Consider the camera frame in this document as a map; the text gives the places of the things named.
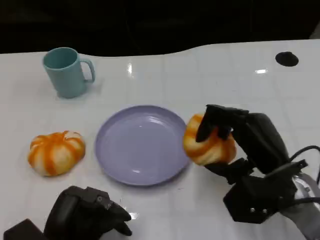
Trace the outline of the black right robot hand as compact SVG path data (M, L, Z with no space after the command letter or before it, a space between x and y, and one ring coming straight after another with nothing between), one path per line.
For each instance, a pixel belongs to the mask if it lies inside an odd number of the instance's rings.
M196 133L196 142L207 140L214 129L224 141L233 137L247 156L231 164L219 160L204 165L210 172L226 178L230 185L250 175L254 168L269 174L290 161L281 135L264 113L208 104Z

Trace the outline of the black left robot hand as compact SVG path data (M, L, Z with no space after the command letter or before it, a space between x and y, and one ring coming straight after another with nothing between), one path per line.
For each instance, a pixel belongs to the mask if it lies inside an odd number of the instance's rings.
M49 240L99 240L116 230L131 236L127 225L132 217L105 191L92 187L70 186L56 199L43 234Z

